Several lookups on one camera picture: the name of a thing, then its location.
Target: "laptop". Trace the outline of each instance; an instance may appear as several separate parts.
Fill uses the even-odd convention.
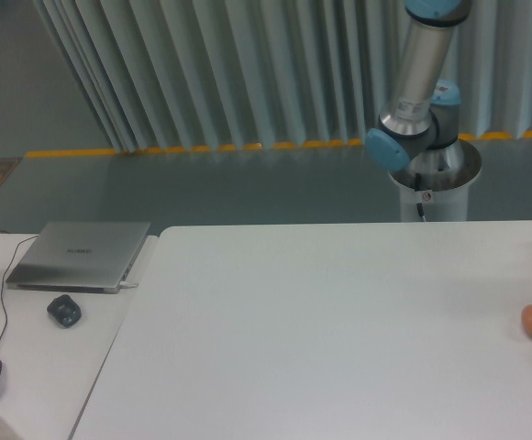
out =
[[[50,222],[7,278],[7,287],[117,293],[149,227],[140,222]]]

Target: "laptop lid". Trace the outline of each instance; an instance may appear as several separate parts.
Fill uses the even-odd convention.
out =
[[[141,222],[50,222],[7,278],[7,287],[118,292],[149,227]]]

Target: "laptop logo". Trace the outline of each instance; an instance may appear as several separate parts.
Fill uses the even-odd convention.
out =
[[[90,254],[92,249],[66,249],[67,254]]]

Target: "white table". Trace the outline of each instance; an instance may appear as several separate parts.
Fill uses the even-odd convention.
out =
[[[532,222],[165,231],[74,439],[532,438]]]
[[[27,237],[31,236],[0,235],[0,289],[17,243]],[[148,237],[128,282],[139,282],[157,241]],[[21,245],[16,263],[30,245],[31,241]],[[19,435],[27,440],[69,438],[136,293],[137,289],[115,295],[71,293],[83,317],[62,329],[46,311],[62,293],[6,288],[9,324],[0,347],[0,415]],[[4,322],[0,303],[0,333]]]

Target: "robotic arm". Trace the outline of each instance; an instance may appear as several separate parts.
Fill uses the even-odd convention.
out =
[[[425,220],[426,209],[430,220],[465,220],[468,186],[482,162],[474,146],[458,140],[460,90],[438,76],[471,0],[406,0],[405,5],[411,24],[401,68],[365,145],[401,187],[401,220]]]

